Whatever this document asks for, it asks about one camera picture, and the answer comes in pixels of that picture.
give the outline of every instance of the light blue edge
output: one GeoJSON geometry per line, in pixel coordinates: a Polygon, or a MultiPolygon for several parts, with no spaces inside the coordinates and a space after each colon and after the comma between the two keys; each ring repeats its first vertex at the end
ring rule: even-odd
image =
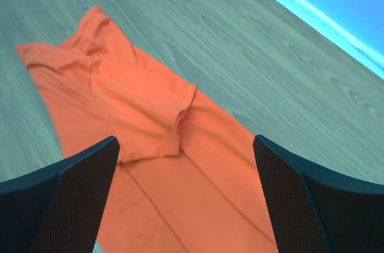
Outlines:
{"type": "Polygon", "coordinates": [[[349,34],[320,10],[305,0],[276,1],[354,57],[381,79],[384,79],[384,57],[349,34]]]}

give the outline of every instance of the black textured surface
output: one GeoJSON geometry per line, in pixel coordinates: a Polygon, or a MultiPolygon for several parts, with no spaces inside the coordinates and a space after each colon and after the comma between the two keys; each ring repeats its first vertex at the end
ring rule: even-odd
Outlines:
{"type": "Polygon", "coordinates": [[[254,140],[280,252],[384,252],[384,186],[297,156],[264,136],[254,140]]]}
{"type": "Polygon", "coordinates": [[[0,252],[92,252],[118,153],[109,137],[0,183],[0,252]]]}

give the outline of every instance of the orange shirt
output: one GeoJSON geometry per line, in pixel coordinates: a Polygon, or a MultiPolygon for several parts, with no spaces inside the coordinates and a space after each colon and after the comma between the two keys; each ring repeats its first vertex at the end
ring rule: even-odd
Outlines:
{"type": "Polygon", "coordinates": [[[121,151],[98,241],[106,253],[277,252],[254,136],[133,46],[100,7],[60,46],[17,46],[65,157],[121,151]]]}

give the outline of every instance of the folded orange garment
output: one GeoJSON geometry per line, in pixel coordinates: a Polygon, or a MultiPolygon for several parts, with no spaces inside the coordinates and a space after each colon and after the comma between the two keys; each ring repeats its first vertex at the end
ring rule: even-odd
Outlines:
{"type": "Polygon", "coordinates": [[[115,135],[106,253],[277,252],[254,136],[133,46],[100,7],[60,46],[17,46],[65,157],[115,135]]]}

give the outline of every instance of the gray wooden surface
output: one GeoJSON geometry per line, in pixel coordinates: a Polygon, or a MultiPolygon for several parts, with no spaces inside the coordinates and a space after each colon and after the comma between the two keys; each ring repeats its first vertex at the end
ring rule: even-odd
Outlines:
{"type": "Polygon", "coordinates": [[[0,0],[0,179],[62,158],[14,46],[59,44],[92,5],[255,134],[384,184],[384,81],[273,0],[0,0]]]}

